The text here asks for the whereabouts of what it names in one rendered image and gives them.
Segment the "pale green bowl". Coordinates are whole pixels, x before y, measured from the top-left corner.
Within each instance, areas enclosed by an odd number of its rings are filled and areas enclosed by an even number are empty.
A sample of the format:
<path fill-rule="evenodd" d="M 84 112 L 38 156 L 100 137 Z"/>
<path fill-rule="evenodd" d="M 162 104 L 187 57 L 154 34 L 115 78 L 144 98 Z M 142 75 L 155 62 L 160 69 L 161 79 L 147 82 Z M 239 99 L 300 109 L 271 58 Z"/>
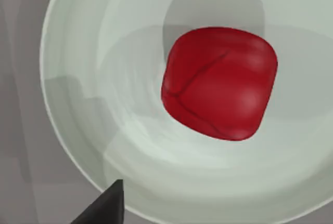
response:
<path fill-rule="evenodd" d="M 164 109 L 167 55 L 209 25 L 267 40 L 278 56 L 258 131 L 193 131 Z M 100 191 L 157 224 L 282 224 L 333 205 L 333 0 L 50 0 L 40 74 L 48 116 Z"/>

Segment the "red rounded block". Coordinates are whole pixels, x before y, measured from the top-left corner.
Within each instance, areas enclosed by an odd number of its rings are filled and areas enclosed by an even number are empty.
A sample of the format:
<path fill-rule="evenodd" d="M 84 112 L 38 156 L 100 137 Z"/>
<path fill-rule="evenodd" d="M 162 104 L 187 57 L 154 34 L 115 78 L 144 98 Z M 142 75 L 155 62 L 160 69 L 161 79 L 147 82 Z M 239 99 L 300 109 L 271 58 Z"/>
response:
<path fill-rule="evenodd" d="M 274 48 L 255 34 L 225 27 L 191 30 L 169 52 L 161 100 L 183 125 L 242 141 L 260 127 L 277 67 Z"/>

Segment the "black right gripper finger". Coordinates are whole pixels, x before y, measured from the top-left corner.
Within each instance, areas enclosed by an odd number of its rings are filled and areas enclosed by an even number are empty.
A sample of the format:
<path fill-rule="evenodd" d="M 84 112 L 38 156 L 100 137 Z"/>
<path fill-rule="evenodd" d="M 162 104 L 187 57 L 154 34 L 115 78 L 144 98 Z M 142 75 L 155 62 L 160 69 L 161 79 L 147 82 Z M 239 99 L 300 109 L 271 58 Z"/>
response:
<path fill-rule="evenodd" d="M 123 180 L 116 180 L 70 224 L 123 224 Z"/>

